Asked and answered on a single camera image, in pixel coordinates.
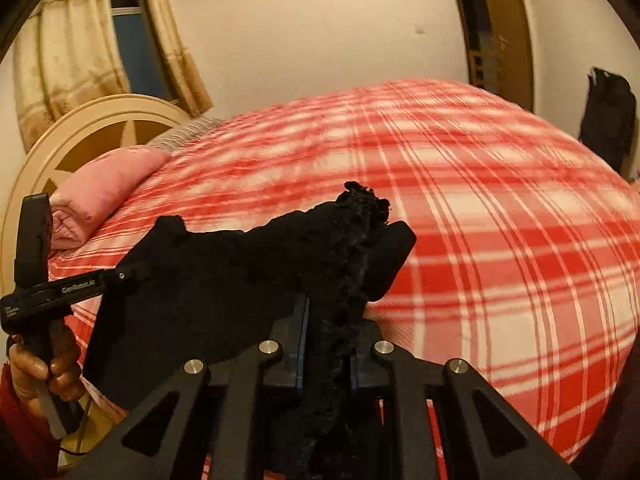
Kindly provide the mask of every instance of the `pink towel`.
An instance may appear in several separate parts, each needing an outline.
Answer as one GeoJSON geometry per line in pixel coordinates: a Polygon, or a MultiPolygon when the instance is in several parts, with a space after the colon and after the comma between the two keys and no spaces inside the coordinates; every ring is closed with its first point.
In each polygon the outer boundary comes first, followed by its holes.
{"type": "Polygon", "coordinates": [[[77,170],[53,193],[51,249],[75,249],[171,155],[153,146],[117,148],[77,170]]]}

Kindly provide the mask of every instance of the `beige curtain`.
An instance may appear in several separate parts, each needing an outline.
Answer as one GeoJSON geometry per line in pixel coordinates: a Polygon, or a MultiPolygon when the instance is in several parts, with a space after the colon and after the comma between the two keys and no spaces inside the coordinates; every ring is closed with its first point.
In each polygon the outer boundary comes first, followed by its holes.
{"type": "Polygon", "coordinates": [[[79,105],[130,92],[110,0],[42,0],[15,40],[14,78],[27,152],[79,105]]]}
{"type": "Polygon", "coordinates": [[[169,0],[147,0],[164,59],[181,100],[191,117],[212,107],[193,58],[180,40],[169,0]]]}

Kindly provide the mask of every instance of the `hand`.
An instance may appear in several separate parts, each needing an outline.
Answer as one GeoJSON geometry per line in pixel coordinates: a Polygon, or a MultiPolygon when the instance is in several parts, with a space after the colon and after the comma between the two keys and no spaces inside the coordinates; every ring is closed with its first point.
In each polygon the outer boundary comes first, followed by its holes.
{"type": "Polygon", "coordinates": [[[52,337],[51,343],[54,357],[49,366],[20,344],[9,349],[15,394],[33,415],[40,418],[44,418],[44,414],[33,381],[47,381],[49,390],[62,400],[78,400],[84,395],[77,362],[80,349],[73,332],[65,326],[60,334],[52,337]]]}

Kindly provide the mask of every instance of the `plaid bedsheet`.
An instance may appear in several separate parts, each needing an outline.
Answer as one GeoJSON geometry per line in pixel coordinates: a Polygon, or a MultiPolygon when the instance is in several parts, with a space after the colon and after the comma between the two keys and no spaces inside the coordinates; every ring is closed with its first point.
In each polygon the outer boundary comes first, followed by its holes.
{"type": "MultiPolygon", "coordinates": [[[[388,198],[390,220],[418,237],[367,315],[420,358],[467,359],[575,457],[638,330],[640,195],[575,139],[479,89],[406,80],[229,120],[55,256],[50,276],[115,266],[160,215],[247,230],[334,200],[348,180],[388,198]]],[[[67,320],[84,348],[98,306],[67,320]]]]}

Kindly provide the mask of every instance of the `silver screw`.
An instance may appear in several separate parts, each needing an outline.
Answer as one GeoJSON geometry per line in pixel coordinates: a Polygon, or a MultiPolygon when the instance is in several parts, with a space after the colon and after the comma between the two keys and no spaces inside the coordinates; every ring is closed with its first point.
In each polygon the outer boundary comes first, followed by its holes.
{"type": "Polygon", "coordinates": [[[204,368],[204,364],[199,359],[192,359],[184,364],[184,371],[188,374],[199,374],[204,368]]]}
{"type": "Polygon", "coordinates": [[[391,354],[391,352],[396,349],[391,341],[386,341],[384,339],[382,341],[378,341],[375,345],[373,345],[373,348],[379,354],[391,354]]]}
{"type": "Polygon", "coordinates": [[[452,359],[449,368],[455,374],[463,374],[469,370],[469,364],[464,359],[452,359]]]}
{"type": "Polygon", "coordinates": [[[280,348],[280,345],[276,341],[267,339],[266,341],[261,342],[258,348],[263,354],[275,354],[278,351],[278,348],[280,348]]]}

